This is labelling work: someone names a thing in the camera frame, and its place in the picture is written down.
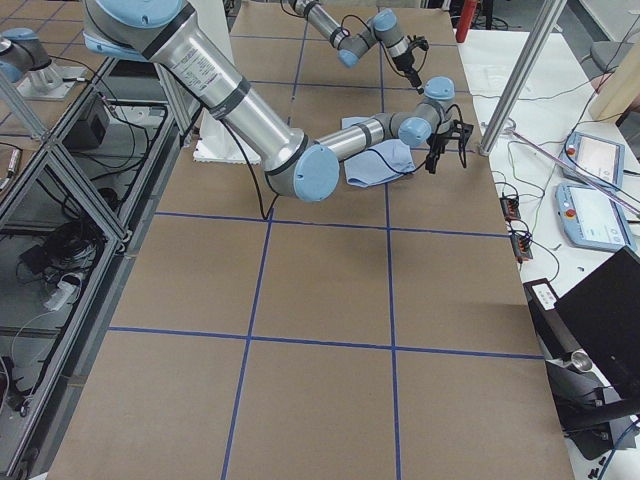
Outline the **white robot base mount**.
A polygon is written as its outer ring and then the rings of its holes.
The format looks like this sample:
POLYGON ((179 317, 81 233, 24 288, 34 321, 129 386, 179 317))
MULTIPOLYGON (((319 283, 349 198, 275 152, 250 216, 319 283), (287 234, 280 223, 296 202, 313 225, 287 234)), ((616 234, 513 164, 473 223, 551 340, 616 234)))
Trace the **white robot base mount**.
MULTIPOLYGON (((202 32, 231 63, 234 63, 223 2, 194 0, 191 4, 197 12, 198 24, 202 32)), ((244 162, 242 152, 231 135, 222 123, 215 120, 207 111, 202 113, 194 159, 198 162, 244 162)))

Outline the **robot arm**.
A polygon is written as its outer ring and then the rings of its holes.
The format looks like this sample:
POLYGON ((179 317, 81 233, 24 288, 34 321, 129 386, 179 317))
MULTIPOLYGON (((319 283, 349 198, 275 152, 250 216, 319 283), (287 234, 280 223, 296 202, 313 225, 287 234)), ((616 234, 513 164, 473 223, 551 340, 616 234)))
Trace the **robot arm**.
POLYGON ((287 15, 304 19, 337 51, 337 58, 353 68, 376 45, 379 45, 392 71, 406 79, 419 94, 424 93, 420 77, 429 43, 424 36, 406 35, 398 17, 386 8, 363 20, 347 14, 338 22, 320 1, 280 1, 287 15))
POLYGON ((461 158, 473 132, 454 102, 448 77, 420 79, 413 51, 427 50, 422 36, 404 34, 395 13, 385 9, 350 33, 317 1, 293 1, 293 13, 330 42, 345 66, 381 45, 395 69, 422 99, 409 112, 380 113, 319 139, 288 126, 253 89, 227 56, 200 29, 187 1, 86 1, 86 46, 114 58, 160 65, 229 132, 259 155, 266 182, 280 196, 306 202, 326 199, 335 190, 342 162, 399 140, 410 148, 427 144, 424 166, 435 172, 447 144, 455 140, 461 158))

